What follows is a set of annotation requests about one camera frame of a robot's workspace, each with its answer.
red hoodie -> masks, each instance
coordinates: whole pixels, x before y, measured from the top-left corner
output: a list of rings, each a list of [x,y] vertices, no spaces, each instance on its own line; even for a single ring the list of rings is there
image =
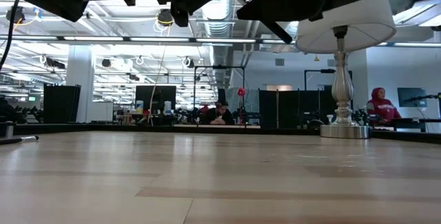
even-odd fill
[[[372,99],[367,102],[367,113],[377,114],[385,122],[390,122],[392,119],[401,118],[398,110],[393,106],[392,102],[387,99],[378,98],[378,91],[383,88],[375,88],[372,90]]]

person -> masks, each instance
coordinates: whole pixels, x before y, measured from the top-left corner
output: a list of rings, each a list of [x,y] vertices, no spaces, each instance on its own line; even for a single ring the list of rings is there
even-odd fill
[[[392,119],[401,119],[401,115],[392,102],[386,99],[386,90],[375,88],[372,90],[372,99],[367,102],[367,113],[377,114],[381,123],[389,123]]]
[[[12,107],[4,98],[0,99],[0,118],[2,119],[2,122],[12,121],[18,124],[26,123],[23,115],[17,113],[14,107]]]
[[[228,110],[228,103],[226,101],[219,101],[218,106],[206,111],[202,118],[202,124],[234,125],[233,115]]]

lamp base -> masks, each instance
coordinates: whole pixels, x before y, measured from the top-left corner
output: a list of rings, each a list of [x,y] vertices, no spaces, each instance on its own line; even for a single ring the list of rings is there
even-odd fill
[[[320,135],[336,139],[370,139],[370,129],[358,125],[321,125]]]

lamp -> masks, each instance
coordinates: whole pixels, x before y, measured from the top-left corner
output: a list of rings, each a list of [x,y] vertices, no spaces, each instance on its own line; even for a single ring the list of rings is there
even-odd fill
[[[334,53],[336,78],[332,97],[337,102],[336,121],[322,125],[320,133],[330,138],[369,138],[369,128],[352,121],[349,102],[353,84],[347,69],[348,52],[378,45],[396,33],[389,0],[362,0],[323,13],[323,19],[298,24],[296,47],[308,53]]]

white lampshade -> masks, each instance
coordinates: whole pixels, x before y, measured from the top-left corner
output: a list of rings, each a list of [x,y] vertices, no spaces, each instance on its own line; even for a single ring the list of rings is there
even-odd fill
[[[361,0],[323,13],[323,19],[298,24],[296,46],[309,53],[335,53],[333,28],[348,26],[345,51],[378,45],[394,36],[395,23],[389,0]]]

